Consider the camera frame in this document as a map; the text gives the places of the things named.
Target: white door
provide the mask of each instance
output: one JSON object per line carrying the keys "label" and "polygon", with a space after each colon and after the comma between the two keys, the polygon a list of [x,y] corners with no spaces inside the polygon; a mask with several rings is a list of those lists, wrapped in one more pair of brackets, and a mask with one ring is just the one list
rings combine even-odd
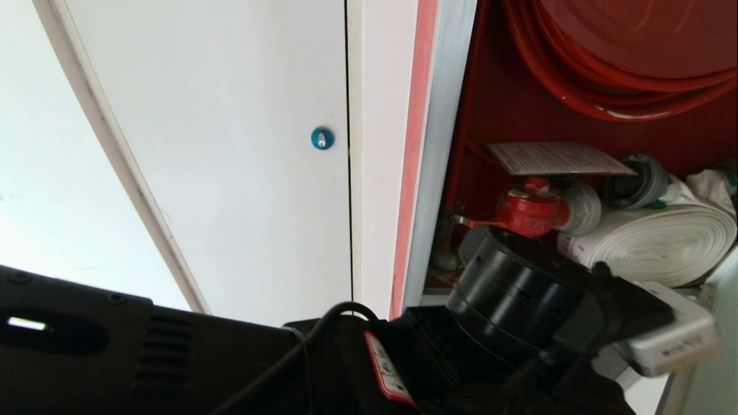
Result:
{"label": "white door", "polygon": [[349,300],[343,0],[66,3],[213,314],[280,325]]}

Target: red fire hose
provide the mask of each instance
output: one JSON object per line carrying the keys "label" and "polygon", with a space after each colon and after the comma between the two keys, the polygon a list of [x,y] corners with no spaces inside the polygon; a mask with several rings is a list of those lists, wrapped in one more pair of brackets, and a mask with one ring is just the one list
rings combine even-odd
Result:
{"label": "red fire hose", "polygon": [[628,72],[567,37],[540,0],[502,0],[502,5],[528,68],[550,93],[582,114],[626,123],[658,120],[703,105],[736,86],[735,68],[691,78]]}

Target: red trim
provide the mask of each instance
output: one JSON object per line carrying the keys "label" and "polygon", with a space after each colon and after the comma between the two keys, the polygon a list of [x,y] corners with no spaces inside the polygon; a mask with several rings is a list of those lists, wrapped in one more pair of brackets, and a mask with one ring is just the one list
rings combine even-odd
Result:
{"label": "red trim", "polygon": [[382,344],[381,341],[377,338],[377,336],[374,335],[374,333],[365,330],[364,331],[364,340],[367,342],[367,350],[369,351],[369,357],[371,357],[371,365],[374,366],[374,374],[376,375],[376,382],[379,384],[379,390],[382,391],[382,393],[389,399],[389,400],[396,400],[399,402],[405,402],[408,405],[415,406],[415,403],[412,399],[408,399],[406,396],[398,395],[391,390],[387,388],[387,386],[384,384],[384,378],[382,378],[382,373],[379,371],[379,363],[376,361],[376,356],[374,355],[374,347],[371,345],[371,341],[369,340],[370,337],[374,337],[374,339]]}
{"label": "red trim", "polygon": [[438,0],[418,1],[413,73],[410,79],[410,102],[407,108],[407,133],[405,136],[399,219],[395,243],[395,267],[392,281],[392,298],[390,299],[390,319],[400,315],[402,295],[405,288],[405,271],[409,252],[410,228],[413,223],[413,208],[415,207],[415,189],[418,183],[418,164],[420,163],[420,150],[423,143],[423,122],[426,115],[437,10]]}

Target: rolled fire hose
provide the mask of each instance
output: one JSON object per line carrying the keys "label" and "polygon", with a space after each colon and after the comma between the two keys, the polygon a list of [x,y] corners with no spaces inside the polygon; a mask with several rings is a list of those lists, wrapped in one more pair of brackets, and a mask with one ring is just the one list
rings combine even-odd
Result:
{"label": "rolled fire hose", "polygon": [[736,238],[736,214],[723,180],[711,170],[686,183],[672,176],[664,209],[612,210],[587,235],[559,234],[559,251],[588,268],[604,261],[613,275],[629,280],[689,284],[714,267]]}

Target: white cloth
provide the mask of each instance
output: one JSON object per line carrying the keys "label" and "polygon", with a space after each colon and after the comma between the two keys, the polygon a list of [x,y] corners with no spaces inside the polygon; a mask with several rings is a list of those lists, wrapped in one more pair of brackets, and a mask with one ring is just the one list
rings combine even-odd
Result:
{"label": "white cloth", "polygon": [[724,177],[712,170],[672,176],[662,210],[612,210],[585,236],[559,234],[559,251],[586,267],[604,261],[613,275],[678,287],[714,267],[734,243],[736,214]]}

